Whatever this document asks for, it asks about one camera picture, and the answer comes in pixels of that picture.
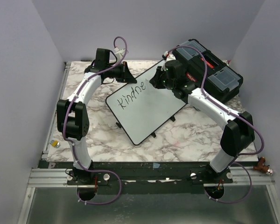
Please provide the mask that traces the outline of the white framed whiteboard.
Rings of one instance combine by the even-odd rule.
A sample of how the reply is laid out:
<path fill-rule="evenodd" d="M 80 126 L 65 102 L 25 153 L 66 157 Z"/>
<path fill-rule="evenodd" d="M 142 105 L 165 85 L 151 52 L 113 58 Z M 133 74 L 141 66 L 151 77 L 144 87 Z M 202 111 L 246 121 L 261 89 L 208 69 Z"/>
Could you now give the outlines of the white framed whiteboard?
<path fill-rule="evenodd" d="M 141 144 L 185 103 L 172 91 L 154 88 L 149 80 L 155 75 L 159 61 L 136 77 L 137 83 L 126 84 L 106 98 L 106 104 L 134 145 Z"/>

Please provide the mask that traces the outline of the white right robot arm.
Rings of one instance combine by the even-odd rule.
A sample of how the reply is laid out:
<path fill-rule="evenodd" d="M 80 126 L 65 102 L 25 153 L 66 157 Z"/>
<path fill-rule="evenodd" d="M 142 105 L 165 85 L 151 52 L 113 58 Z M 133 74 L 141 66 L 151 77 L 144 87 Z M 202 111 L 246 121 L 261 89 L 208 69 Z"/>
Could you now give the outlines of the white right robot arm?
<path fill-rule="evenodd" d="M 222 178 L 222 171 L 235 161 L 240 152 L 254 140 L 252 116 L 239 113 L 203 92 L 189 76 L 178 60 L 166 61 L 158 66 L 150 84 L 156 89 L 168 89 L 177 99 L 195 107 L 211 118 L 223 130 L 221 149 L 210 161 L 205 171 L 206 179 L 215 183 Z"/>

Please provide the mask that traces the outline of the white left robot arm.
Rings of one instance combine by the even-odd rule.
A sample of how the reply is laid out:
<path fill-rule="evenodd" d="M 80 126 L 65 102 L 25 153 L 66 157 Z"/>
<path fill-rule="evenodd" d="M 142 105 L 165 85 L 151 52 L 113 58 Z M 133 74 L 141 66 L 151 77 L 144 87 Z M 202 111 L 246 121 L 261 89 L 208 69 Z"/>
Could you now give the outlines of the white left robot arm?
<path fill-rule="evenodd" d="M 84 70 L 82 82 L 66 100 L 60 99 L 56 105 L 57 129 L 68 142 L 74 158 L 70 175 L 83 184 L 94 180 L 93 162 L 86 144 L 90 128 L 87 105 L 106 78 L 113 78 L 119 83 L 137 82 L 124 61 L 126 54 L 126 49 L 118 47 L 114 51 L 98 48 L 96 58 Z"/>

